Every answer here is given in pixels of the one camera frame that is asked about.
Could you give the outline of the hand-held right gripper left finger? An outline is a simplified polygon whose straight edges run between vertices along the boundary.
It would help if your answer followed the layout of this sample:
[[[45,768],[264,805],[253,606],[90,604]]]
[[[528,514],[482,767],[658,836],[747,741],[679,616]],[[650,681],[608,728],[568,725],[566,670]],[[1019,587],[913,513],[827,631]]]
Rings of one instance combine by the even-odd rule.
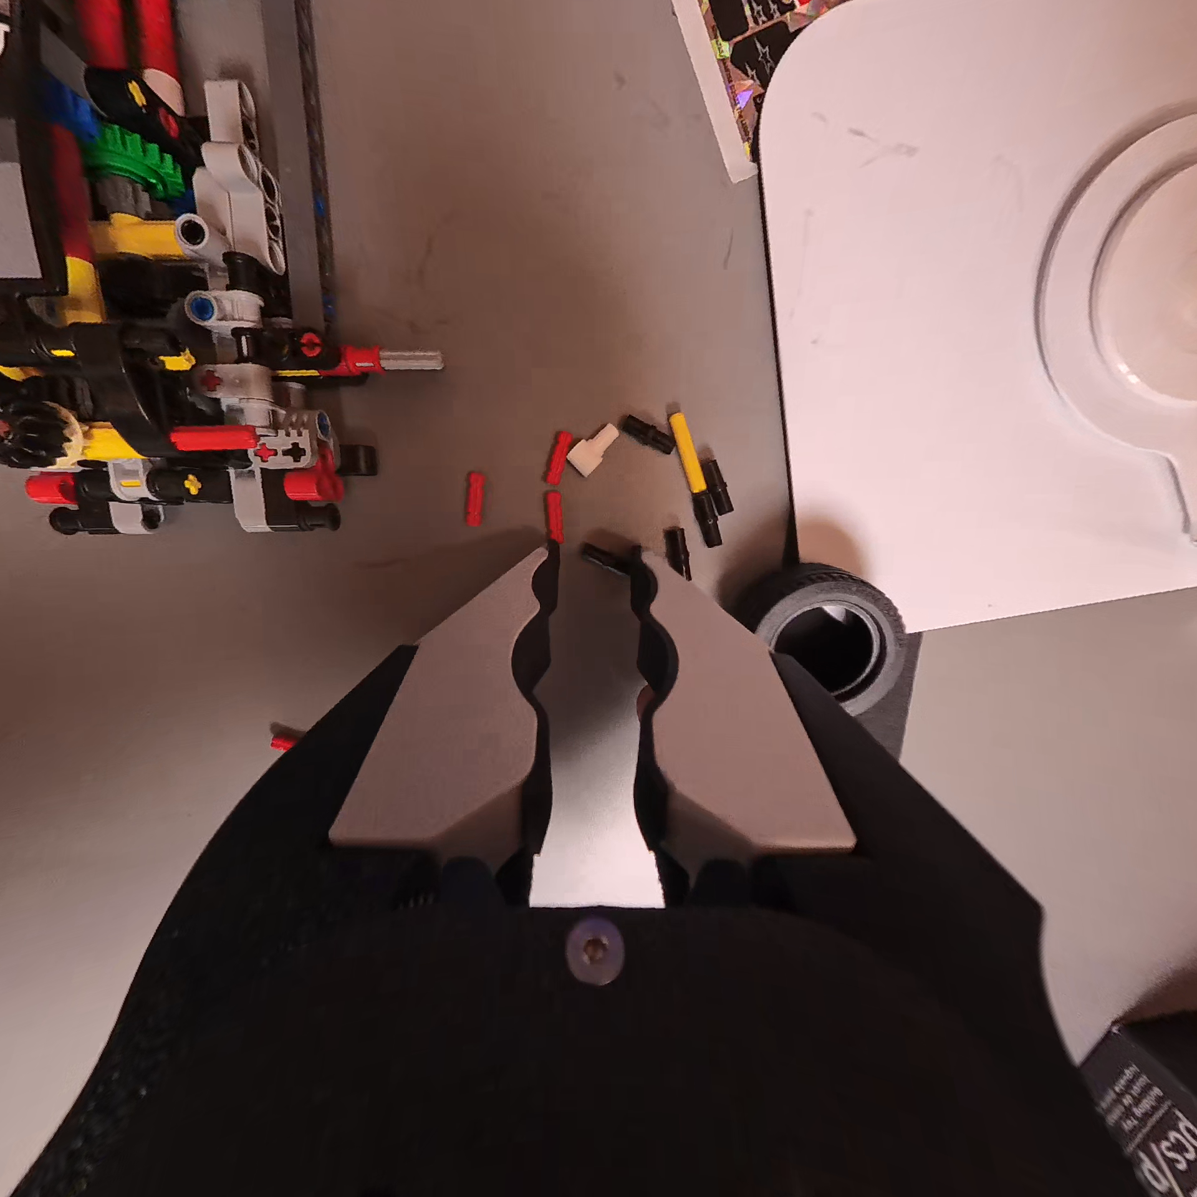
[[[551,663],[561,547],[529,553],[432,628],[331,826],[331,844],[400,848],[518,871],[552,812]]]

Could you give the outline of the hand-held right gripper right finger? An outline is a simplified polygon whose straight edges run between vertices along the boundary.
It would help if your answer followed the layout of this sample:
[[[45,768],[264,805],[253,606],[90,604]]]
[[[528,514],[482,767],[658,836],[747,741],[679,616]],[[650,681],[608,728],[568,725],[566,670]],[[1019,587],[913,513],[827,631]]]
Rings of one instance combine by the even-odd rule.
[[[662,881],[716,862],[846,855],[858,838],[766,644],[640,549],[632,560],[640,715],[633,798]]]

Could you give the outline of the black toy set box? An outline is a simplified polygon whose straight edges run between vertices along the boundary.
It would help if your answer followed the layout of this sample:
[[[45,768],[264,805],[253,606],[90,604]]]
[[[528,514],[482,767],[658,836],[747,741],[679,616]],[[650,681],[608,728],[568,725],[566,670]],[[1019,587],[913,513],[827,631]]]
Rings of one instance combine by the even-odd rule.
[[[1195,1196],[1196,1012],[1111,1026],[1082,1074],[1142,1188]]]

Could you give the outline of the black toy tyre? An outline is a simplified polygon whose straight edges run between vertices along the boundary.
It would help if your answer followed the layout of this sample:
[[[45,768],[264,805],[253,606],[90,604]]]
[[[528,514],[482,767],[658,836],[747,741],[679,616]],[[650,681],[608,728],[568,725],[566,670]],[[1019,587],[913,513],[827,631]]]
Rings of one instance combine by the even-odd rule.
[[[799,563],[772,573],[744,590],[732,613],[851,715],[887,698],[907,664],[908,634],[898,608],[837,566]]]

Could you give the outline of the yellow toy axle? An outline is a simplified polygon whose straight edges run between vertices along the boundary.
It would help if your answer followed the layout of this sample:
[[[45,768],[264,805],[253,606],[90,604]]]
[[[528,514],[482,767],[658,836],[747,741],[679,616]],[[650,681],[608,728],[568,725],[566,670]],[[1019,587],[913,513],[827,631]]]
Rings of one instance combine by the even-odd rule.
[[[699,457],[693,432],[682,410],[673,412],[669,416],[669,426],[677,446],[687,487],[697,497],[709,490],[709,482]]]

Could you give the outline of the toy brick car chassis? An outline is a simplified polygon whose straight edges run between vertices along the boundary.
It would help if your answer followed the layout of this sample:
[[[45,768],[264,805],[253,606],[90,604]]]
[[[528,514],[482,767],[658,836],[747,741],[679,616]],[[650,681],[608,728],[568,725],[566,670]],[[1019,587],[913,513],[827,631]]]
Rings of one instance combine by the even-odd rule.
[[[318,392],[442,353],[335,329],[311,3],[3,3],[3,469],[63,536],[221,504],[340,529]]]

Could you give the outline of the white book stand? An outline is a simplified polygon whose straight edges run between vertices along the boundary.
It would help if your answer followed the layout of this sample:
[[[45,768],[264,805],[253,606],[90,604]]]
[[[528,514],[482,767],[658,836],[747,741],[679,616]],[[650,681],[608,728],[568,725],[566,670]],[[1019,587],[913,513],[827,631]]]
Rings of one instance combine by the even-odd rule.
[[[1195,588],[1195,3],[846,3],[759,134],[803,557],[915,633]]]

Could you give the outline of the holographic sticker sheet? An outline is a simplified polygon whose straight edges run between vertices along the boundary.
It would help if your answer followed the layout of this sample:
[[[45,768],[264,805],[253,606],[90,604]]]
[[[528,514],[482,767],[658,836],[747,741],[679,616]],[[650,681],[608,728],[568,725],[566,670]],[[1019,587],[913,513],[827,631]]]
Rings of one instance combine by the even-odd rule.
[[[757,128],[786,51],[837,1],[673,1],[730,182],[759,172]]]

